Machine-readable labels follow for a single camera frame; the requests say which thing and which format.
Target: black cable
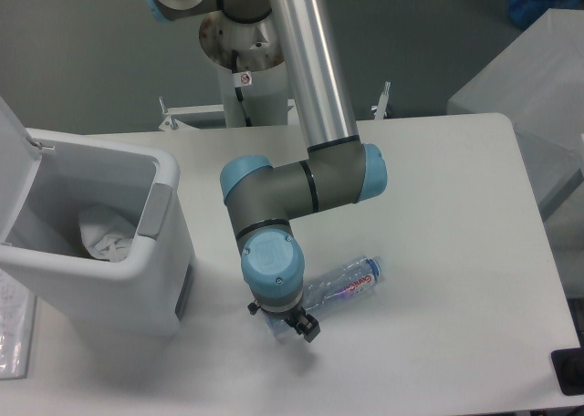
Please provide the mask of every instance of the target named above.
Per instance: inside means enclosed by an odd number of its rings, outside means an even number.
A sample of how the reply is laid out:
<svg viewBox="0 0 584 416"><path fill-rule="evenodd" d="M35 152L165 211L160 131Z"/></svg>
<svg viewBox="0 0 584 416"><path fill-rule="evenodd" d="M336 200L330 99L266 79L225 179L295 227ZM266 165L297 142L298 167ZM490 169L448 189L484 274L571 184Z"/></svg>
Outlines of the black cable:
<svg viewBox="0 0 584 416"><path fill-rule="evenodd" d="M582 410L584 410L584 405L580 405L568 413L566 416L577 416Z"/></svg>

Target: white table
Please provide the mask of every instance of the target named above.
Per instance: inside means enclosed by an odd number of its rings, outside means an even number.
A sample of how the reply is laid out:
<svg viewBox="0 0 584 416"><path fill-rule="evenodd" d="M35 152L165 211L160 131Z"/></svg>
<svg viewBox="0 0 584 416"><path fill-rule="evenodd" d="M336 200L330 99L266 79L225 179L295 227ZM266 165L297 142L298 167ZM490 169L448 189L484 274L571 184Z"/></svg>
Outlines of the white table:
<svg viewBox="0 0 584 416"><path fill-rule="evenodd" d="M570 406L550 361L578 345L516 138L500 115L360 124L390 184L292 223L308 275L388 265L375 296L276 343L241 277L219 172L234 157L306 156L298 127L108 136L174 153L198 267L171 340L75 326L40 302L27 380L3 414L455 415Z"/></svg>

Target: trash bin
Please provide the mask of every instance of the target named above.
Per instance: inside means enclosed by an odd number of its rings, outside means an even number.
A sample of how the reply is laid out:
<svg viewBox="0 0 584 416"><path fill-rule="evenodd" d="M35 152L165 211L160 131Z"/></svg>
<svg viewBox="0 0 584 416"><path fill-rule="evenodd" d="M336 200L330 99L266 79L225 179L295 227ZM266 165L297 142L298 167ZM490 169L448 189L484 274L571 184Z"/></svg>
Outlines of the trash bin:
<svg viewBox="0 0 584 416"><path fill-rule="evenodd" d="M166 151L26 130L0 98L0 268L73 320L171 335L194 265L179 176ZM118 263L81 243L98 204L137 226Z"/></svg>

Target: bottle label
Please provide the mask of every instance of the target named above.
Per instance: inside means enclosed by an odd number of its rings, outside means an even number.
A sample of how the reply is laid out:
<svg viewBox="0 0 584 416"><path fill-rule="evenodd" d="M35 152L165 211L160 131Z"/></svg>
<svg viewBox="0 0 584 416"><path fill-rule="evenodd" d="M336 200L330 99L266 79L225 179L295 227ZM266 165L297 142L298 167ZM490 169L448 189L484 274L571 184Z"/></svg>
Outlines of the bottle label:
<svg viewBox="0 0 584 416"><path fill-rule="evenodd" d="M375 285L375 275L369 273L346 285L340 292L343 297L353 297Z"/></svg>

